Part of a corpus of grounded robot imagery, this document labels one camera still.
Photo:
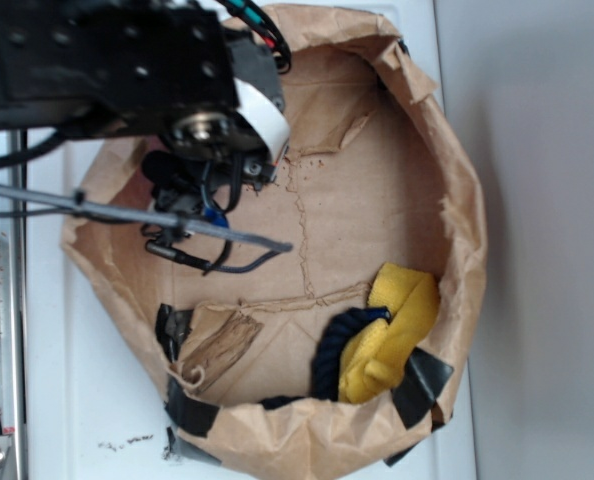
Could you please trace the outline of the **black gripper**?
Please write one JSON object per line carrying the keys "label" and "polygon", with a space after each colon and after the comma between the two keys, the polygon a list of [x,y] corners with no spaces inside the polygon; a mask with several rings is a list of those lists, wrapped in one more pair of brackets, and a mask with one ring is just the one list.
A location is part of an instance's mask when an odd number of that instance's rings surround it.
{"label": "black gripper", "polygon": [[197,111],[161,137],[166,151],[144,157],[153,184],[151,209],[225,226],[245,185],[259,190],[275,181],[290,126],[274,55],[246,31],[226,36],[237,105],[231,111]]}

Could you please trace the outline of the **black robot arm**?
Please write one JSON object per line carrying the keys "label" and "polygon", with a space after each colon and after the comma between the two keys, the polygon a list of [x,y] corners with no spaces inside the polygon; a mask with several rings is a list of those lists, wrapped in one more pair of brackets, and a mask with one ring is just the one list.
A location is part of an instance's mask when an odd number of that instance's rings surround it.
{"label": "black robot arm", "polygon": [[292,53],[256,3],[225,9],[242,29],[196,1],[0,1],[0,169],[69,141],[156,136],[173,159],[147,168],[158,197],[193,199],[179,214],[273,182]]}

